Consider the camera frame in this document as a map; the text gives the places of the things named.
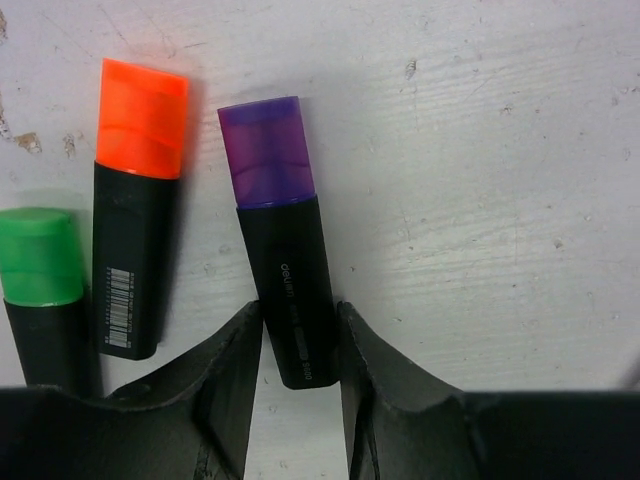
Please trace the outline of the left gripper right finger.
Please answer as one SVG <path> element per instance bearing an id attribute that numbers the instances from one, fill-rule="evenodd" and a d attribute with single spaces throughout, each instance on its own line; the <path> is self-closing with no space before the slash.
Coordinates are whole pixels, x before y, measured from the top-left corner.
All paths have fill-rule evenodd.
<path id="1" fill-rule="evenodd" d="M 355 307 L 338 305 L 352 479 L 635 479 L 630 391 L 465 392 L 423 370 Z"/>

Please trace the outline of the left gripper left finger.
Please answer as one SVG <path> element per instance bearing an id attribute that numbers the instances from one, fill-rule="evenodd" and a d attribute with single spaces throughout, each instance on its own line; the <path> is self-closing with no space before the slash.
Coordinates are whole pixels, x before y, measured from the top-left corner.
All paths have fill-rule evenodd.
<path id="1" fill-rule="evenodd" d="M 257 302 L 104 399 L 1 392 L 4 479 L 240 479 L 263 324 Z"/>

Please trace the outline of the purple cap black highlighter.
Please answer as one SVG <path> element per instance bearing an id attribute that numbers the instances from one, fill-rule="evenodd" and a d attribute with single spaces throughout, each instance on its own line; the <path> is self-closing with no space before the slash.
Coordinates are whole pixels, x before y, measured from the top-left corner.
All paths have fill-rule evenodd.
<path id="1" fill-rule="evenodd" d="M 236 211 L 283 384 L 338 380 L 338 327 L 298 97 L 219 109 Z"/>

